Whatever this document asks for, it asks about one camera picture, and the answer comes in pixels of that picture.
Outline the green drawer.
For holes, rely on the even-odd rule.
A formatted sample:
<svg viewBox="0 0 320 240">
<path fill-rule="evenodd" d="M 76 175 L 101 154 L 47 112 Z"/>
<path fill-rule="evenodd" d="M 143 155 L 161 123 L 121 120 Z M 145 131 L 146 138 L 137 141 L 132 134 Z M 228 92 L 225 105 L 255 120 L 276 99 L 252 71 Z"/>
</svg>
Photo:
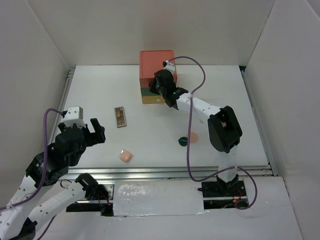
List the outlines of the green drawer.
<svg viewBox="0 0 320 240">
<path fill-rule="evenodd" d="M 146 97 L 146 96 L 160 96 L 158 93 L 153 93 L 150 91 L 149 87 L 143 87 L 140 89 L 140 93 L 142 97 Z"/>
</svg>

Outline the yellow bottom drawer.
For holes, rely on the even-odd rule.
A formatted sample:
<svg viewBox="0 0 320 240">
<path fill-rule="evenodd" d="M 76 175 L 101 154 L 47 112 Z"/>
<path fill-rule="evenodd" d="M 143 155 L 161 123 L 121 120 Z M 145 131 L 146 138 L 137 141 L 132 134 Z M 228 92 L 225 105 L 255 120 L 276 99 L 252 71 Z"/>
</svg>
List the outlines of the yellow bottom drawer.
<svg viewBox="0 0 320 240">
<path fill-rule="evenodd" d="M 164 104 L 165 100 L 161 95 L 146 95 L 141 97 L 142 103 L 145 105 Z"/>
</svg>

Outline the peach makeup sponge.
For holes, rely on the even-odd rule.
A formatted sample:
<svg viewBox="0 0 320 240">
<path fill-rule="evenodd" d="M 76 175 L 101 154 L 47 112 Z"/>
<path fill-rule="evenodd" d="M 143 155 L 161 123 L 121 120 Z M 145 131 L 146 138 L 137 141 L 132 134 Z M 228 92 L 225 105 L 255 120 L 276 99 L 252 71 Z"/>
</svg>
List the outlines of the peach makeup sponge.
<svg viewBox="0 0 320 240">
<path fill-rule="evenodd" d="M 120 160 L 124 163 L 129 163 L 133 157 L 134 155 L 126 149 L 122 149 L 119 155 Z"/>
</svg>

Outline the dark green round compact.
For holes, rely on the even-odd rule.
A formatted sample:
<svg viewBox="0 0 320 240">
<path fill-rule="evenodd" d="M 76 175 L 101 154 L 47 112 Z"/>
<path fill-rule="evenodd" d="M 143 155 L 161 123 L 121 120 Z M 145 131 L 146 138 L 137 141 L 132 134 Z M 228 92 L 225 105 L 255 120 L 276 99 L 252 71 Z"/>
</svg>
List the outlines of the dark green round compact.
<svg viewBox="0 0 320 240">
<path fill-rule="evenodd" d="M 180 146 L 185 147 L 188 145 L 188 138 L 186 136 L 182 136 L 178 139 L 178 143 Z"/>
</svg>

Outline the peach round powder puff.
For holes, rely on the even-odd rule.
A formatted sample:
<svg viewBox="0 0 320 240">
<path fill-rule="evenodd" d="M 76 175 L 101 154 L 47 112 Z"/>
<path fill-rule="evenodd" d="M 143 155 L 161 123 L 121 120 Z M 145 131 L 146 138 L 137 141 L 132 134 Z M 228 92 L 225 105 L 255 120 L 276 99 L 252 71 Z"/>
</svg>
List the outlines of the peach round powder puff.
<svg viewBox="0 0 320 240">
<path fill-rule="evenodd" d="M 191 132 L 189 136 L 189 140 L 191 143 L 196 143 L 199 140 L 199 136 L 195 132 Z"/>
</svg>

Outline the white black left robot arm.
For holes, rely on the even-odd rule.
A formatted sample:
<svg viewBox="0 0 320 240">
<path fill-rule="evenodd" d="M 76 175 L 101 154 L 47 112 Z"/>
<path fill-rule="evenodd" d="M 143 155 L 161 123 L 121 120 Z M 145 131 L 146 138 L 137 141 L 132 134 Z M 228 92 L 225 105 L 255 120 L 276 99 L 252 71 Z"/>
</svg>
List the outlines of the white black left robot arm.
<svg viewBox="0 0 320 240">
<path fill-rule="evenodd" d="M 108 192 L 89 174 L 81 173 L 60 193 L 40 203 L 41 198 L 78 164 L 88 147 L 103 144 L 105 128 L 96 118 L 90 119 L 94 132 L 75 123 L 60 123 L 60 133 L 46 151 L 36 155 L 26 169 L 22 182 L 6 207 L 0 210 L 2 240 L 32 240 L 37 230 L 72 203 L 86 199 L 106 199 Z"/>
</svg>

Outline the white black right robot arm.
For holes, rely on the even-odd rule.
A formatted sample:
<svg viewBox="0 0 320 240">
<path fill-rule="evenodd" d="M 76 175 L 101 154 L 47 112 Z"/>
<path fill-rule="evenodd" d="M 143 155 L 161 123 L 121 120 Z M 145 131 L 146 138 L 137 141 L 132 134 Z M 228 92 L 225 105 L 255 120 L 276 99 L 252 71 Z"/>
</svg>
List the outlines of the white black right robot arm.
<svg viewBox="0 0 320 240">
<path fill-rule="evenodd" d="M 189 112 L 187 137 L 187 168 L 190 172 L 190 142 L 192 117 L 206 122 L 209 141 L 218 152 L 217 190 L 223 196 L 230 195 L 239 181 L 237 173 L 237 145 L 243 135 L 239 121 L 230 106 L 218 107 L 194 96 L 184 88 L 177 87 L 173 74 L 162 69 L 154 74 L 149 85 L 152 93 L 161 95 L 165 103 L 178 111 Z"/>
</svg>

